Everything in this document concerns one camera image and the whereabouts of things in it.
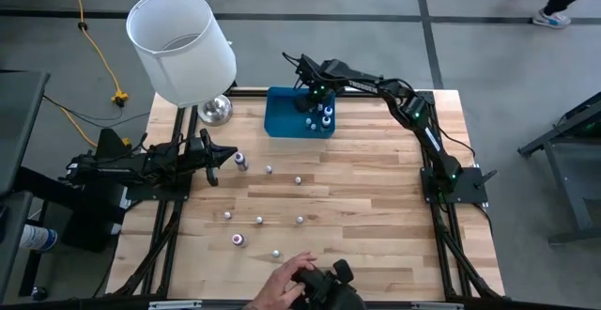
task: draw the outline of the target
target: lamp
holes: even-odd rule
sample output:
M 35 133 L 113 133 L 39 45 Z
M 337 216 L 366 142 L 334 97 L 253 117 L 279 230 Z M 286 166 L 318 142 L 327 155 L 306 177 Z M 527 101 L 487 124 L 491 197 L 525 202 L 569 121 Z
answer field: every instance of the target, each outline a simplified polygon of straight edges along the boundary
M 126 22 L 155 91 L 178 107 L 203 104 L 218 126 L 232 116 L 222 95 L 236 78 L 236 57 L 205 0 L 140 0 Z

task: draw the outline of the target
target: yellow cable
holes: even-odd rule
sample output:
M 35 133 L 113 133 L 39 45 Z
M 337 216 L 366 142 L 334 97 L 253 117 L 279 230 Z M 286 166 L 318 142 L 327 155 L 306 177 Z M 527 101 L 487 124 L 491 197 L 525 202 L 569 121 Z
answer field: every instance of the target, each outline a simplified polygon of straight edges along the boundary
M 83 136 L 83 138 L 87 141 L 88 144 L 90 144 L 92 147 L 97 147 L 98 146 L 96 143 L 94 143 L 94 141 L 90 140 L 89 137 L 87 137 L 87 135 L 82 130 L 82 128 L 77 124 L 77 122 L 75 122 L 75 120 L 73 119 L 73 117 L 71 117 L 71 114 L 69 114 L 69 112 L 65 108 L 60 107 L 60 110 L 62 110 L 63 113 L 65 113 L 65 115 L 67 116 L 67 118 L 69 119 L 69 121 L 71 121 L 71 123 L 73 124 L 73 126 L 75 126 L 75 128 L 77 128 L 77 132 L 79 132 L 79 134 L 81 134 Z
M 79 19 L 83 23 L 84 22 L 84 5 L 82 4 L 82 0 L 77 0 L 77 3 L 79 4 Z M 92 46 L 94 46 L 94 49 L 96 49 L 96 52 L 98 52 L 98 55 L 100 56 L 100 59 L 102 60 L 102 63 L 104 64 L 104 67 L 106 68 L 106 70 L 109 71 L 109 73 L 113 77 L 113 81 L 115 82 L 117 96 L 123 94 L 123 92 L 121 91 L 121 86 L 119 85 L 119 81 L 116 79 L 115 74 L 113 73 L 113 71 L 109 67 L 109 64 L 106 62 L 106 59 L 104 58 L 104 55 L 100 51 L 100 48 L 98 47 L 98 45 L 87 34 L 87 32 L 85 32 L 85 29 L 81 28 L 81 31 L 82 31 L 82 33 L 84 33 L 85 37 L 92 43 Z

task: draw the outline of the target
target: hand on controller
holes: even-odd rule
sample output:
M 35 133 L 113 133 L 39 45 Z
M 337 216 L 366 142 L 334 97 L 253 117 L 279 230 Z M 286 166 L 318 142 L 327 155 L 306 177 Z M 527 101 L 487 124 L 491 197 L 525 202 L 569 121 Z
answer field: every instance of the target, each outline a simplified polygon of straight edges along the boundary
M 303 252 L 292 257 L 280 268 L 271 273 L 270 279 L 267 280 L 261 291 L 254 300 L 244 306 L 243 310 L 286 310 L 290 304 L 294 302 L 304 290 L 304 284 L 298 283 L 288 291 L 285 286 L 292 279 L 292 275 L 299 269 L 305 268 L 312 271 L 315 267 L 311 262 L 317 257 L 312 256 L 310 252 Z

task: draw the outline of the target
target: blue plastic container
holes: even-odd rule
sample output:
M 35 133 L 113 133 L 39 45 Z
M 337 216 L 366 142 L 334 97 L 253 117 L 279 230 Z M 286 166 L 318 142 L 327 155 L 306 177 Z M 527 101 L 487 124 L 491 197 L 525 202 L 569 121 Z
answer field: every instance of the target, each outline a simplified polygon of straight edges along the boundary
M 323 111 L 318 112 L 314 109 L 313 113 L 301 113 L 294 105 L 294 98 L 298 95 L 307 95 L 309 90 L 301 88 L 295 90 L 289 87 L 271 87 L 267 91 L 267 105 L 265 107 L 265 132 L 271 137 L 291 137 L 291 138 L 331 138 L 336 129 L 336 109 L 334 93 L 324 102 L 324 108 L 330 106 L 334 113 L 330 116 L 330 127 L 321 130 L 321 118 Z M 306 126 L 306 119 L 310 117 L 317 129 L 312 131 Z

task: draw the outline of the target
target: silver lamp base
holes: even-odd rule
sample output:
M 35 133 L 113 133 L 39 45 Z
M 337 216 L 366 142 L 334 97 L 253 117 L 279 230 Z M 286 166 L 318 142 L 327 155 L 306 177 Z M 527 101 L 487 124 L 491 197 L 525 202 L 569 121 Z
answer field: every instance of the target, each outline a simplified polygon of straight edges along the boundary
M 232 102 L 226 96 L 220 95 L 205 103 L 198 110 L 198 117 L 208 126 L 221 126 L 232 117 L 232 111 Z

